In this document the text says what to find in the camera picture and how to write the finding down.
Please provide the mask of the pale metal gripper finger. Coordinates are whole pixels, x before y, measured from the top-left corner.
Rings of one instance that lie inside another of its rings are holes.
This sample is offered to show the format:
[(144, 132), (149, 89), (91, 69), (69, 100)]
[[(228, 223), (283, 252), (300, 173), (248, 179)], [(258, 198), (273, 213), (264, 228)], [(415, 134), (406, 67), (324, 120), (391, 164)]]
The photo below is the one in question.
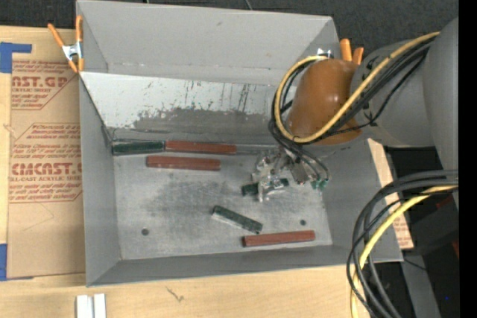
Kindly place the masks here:
[(280, 173), (280, 155), (265, 155), (256, 163), (257, 177), (273, 177)]
[(285, 190), (285, 178), (263, 180), (257, 185), (258, 193), (257, 199), (259, 202), (268, 200), (273, 194), (278, 194)]

